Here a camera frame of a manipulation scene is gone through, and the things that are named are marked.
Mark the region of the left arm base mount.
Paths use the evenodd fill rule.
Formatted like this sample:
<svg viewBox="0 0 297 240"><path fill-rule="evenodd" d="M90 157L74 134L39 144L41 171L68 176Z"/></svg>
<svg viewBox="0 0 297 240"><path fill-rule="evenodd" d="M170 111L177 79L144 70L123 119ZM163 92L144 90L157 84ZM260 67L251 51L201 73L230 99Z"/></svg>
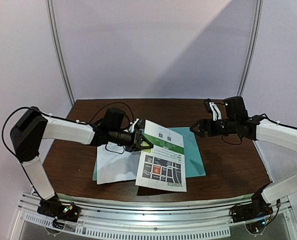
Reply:
<svg viewBox="0 0 297 240"><path fill-rule="evenodd" d="M81 208L74 202L62 202L57 194L50 199L41 199L37 213L53 218L52 227L63 230L65 222L77 223Z"/></svg>

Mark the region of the teal file folder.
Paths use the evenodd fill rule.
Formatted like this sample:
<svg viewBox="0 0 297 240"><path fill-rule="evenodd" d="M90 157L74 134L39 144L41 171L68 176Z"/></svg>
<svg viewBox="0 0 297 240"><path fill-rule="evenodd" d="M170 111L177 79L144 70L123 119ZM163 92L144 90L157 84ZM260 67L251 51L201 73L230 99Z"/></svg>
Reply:
<svg viewBox="0 0 297 240"><path fill-rule="evenodd" d="M172 127L172 131L183 136L185 156L185 176L187 178L203 177L206 171L195 135L188 127Z"/></svg>

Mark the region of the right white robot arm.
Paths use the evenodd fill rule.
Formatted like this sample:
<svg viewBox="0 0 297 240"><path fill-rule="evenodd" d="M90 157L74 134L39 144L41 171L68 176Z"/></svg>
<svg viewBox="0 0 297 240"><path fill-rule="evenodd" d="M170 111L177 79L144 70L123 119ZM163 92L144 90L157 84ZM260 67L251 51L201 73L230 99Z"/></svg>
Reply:
<svg viewBox="0 0 297 240"><path fill-rule="evenodd" d="M217 104L210 99L204 101L211 118L199 119L189 129L195 135L229 136L237 135L240 140L271 143L297 153L297 127L271 120L266 114L249 116L241 96L224 99L226 117L223 118ZM258 218L267 205L297 192L297 174L284 180L272 182L258 193L258 199L247 206L247 214Z"/></svg>

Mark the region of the white printed paper sheet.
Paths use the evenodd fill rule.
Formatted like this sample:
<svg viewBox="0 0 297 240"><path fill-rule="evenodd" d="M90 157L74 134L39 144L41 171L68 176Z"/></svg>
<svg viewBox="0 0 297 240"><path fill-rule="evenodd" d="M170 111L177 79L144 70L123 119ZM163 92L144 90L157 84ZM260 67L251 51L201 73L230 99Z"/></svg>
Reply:
<svg viewBox="0 0 297 240"><path fill-rule="evenodd" d="M125 151L115 143L99 146L92 180L98 185L136 179L140 152Z"/></svg>

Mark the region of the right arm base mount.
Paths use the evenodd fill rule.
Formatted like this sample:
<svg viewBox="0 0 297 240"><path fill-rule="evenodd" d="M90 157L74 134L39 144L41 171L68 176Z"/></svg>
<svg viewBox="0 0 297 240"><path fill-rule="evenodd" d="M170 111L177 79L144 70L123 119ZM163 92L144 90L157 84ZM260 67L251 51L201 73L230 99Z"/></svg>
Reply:
<svg viewBox="0 0 297 240"><path fill-rule="evenodd" d="M234 223L264 218L262 226L270 224L277 216L281 207L281 200L276 200L277 211L274 214L271 203L265 202L261 194L254 194L251 197L251 203L236 204L229 210L229 216L232 217Z"/></svg>

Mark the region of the colourful printed leaflet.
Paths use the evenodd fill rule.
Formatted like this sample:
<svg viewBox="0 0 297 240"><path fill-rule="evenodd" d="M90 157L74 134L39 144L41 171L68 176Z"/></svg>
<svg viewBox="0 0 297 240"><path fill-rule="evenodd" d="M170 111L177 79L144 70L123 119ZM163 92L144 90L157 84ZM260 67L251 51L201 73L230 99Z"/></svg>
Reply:
<svg viewBox="0 0 297 240"><path fill-rule="evenodd" d="M183 136L149 120L144 123L143 135L153 147L140 153L135 185L169 192L186 192Z"/></svg>

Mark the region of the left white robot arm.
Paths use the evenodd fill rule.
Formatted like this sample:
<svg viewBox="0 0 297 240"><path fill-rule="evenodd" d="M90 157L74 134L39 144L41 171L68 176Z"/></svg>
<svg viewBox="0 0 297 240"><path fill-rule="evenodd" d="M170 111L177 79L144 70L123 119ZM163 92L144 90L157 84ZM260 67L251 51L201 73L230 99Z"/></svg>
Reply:
<svg viewBox="0 0 297 240"><path fill-rule="evenodd" d="M122 126L126 113L116 107L106 110L104 117L96 122L80 122L41 112L37 107L27 107L26 112L10 131L14 155L24 169L43 208L52 217L63 213L63 206L57 202L54 191L40 160L42 140L53 139L75 142L91 147L114 143L126 152L150 150L154 145L145 137L139 127L140 119Z"/></svg>

